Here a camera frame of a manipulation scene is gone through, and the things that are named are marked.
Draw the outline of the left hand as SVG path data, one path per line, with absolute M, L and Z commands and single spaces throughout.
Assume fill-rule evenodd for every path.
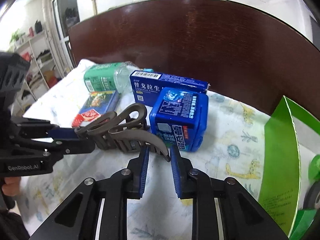
M 14 197 L 20 193 L 21 177 L 8 177 L 4 178 L 2 191 L 6 196 Z

